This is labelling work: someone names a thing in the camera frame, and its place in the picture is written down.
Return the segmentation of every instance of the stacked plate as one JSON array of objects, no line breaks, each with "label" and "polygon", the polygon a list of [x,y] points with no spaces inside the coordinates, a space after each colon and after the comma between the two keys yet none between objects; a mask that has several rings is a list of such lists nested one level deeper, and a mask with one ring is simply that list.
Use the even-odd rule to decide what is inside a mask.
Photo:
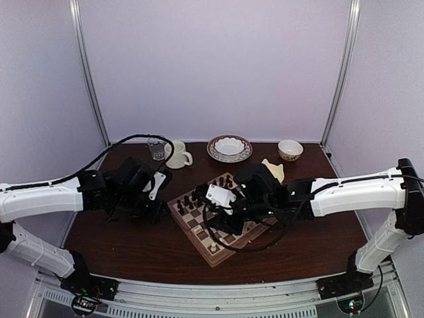
[{"label": "stacked plate", "polygon": [[235,163],[246,160],[253,153],[253,147],[239,136],[219,136],[207,144],[207,153],[220,162]]}]

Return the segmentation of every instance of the white mug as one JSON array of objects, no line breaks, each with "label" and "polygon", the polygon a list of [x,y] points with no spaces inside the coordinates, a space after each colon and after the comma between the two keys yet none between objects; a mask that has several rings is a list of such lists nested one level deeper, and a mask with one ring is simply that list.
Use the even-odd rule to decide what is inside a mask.
[{"label": "white mug", "polygon": [[[193,157],[186,151],[186,145],[181,141],[173,141],[174,154],[166,162],[166,166],[170,169],[180,169],[184,166],[191,166],[193,164]],[[171,145],[165,145],[165,158],[171,154]]]}]

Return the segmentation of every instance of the plate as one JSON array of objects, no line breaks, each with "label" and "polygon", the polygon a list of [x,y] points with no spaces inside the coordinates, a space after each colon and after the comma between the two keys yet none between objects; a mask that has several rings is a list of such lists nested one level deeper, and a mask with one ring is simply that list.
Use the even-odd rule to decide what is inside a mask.
[{"label": "plate", "polygon": [[209,141],[207,153],[215,160],[230,164],[249,158],[253,153],[253,147],[242,137],[225,135]]}]

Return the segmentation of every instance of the brown wooden table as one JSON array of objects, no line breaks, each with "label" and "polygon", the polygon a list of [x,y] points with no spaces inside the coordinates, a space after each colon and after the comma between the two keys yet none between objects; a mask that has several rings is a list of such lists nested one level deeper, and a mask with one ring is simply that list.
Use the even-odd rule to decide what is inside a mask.
[{"label": "brown wooden table", "polygon": [[[304,144],[297,162],[284,162],[285,182],[298,178],[335,176],[317,144]],[[276,144],[253,144],[253,155],[238,164],[222,164],[210,158],[205,143],[187,144],[193,154],[190,167],[174,170],[174,179],[159,192],[169,201],[224,172],[235,173],[263,158],[282,163]],[[145,144],[122,145],[106,157],[101,170],[119,167],[127,156],[142,158],[152,167]],[[271,248],[255,253],[236,253],[210,268],[176,222],[167,216],[159,225],[140,221],[106,223],[103,211],[80,213],[66,241],[66,248],[82,253],[94,274],[130,280],[170,284],[246,284],[296,280],[345,270],[348,256],[366,239],[353,212],[337,213],[314,221],[296,223]],[[268,231],[249,247],[272,240]]]}]

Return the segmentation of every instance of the white wall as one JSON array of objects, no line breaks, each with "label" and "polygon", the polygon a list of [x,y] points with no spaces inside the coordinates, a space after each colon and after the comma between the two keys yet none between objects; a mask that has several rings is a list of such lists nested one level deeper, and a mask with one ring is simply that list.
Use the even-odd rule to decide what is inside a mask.
[{"label": "white wall", "polygon": [[111,140],[321,139],[349,0],[81,0]]},{"label": "white wall", "polygon": [[[0,181],[59,178],[102,149],[67,1],[0,0]],[[69,213],[20,220],[57,244]],[[22,317],[36,271],[0,255],[0,317]]]},{"label": "white wall", "polygon": [[[329,146],[346,176],[408,157],[424,176],[424,2],[362,1],[348,81]],[[375,232],[388,211],[363,214]],[[424,317],[424,237],[394,254],[413,317]]]}]

